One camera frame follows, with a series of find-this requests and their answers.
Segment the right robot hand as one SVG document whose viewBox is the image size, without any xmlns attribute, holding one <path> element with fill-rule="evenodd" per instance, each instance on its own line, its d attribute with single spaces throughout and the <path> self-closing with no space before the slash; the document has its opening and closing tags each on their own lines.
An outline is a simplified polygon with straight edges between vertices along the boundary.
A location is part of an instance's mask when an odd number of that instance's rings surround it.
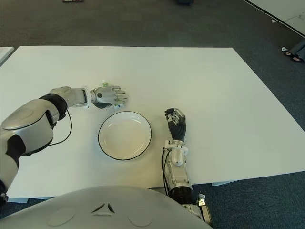
<svg viewBox="0 0 305 229">
<path fill-rule="evenodd" d="M 165 111 L 165 118 L 172 140 L 184 142 L 186 134 L 186 119 L 184 113 L 178 108 L 169 108 Z"/>
</svg>

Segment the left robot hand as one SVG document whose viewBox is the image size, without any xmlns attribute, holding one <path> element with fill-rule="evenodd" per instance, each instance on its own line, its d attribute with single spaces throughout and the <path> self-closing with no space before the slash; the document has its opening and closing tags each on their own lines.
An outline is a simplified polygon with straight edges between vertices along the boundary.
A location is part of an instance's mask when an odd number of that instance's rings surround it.
<svg viewBox="0 0 305 229">
<path fill-rule="evenodd" d="M 99 109 L 125 104 L 128 96 L 119 86 L 103 85 L 90 91 L 91 102 Z"/>
</svg>

